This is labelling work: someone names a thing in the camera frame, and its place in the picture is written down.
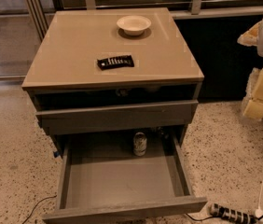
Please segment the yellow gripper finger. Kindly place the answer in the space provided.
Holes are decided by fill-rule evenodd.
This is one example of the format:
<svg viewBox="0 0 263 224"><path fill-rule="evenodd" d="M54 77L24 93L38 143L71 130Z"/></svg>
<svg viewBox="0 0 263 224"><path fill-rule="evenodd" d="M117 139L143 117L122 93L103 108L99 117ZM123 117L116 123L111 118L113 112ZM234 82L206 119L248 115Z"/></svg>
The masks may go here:
<svg viewBox="0 0 263 224"><path fill-rule="evenodd" d="M263 68L254 68L248 78L242 115L249 119L263 119Z"/></svg>
<svg viewBox="0 0 263 224"><path fill-rule="evenodd" d="M246 47L257 46L258 29L260 22L253 25L249 30L239 36L237 42Z"/></svg>

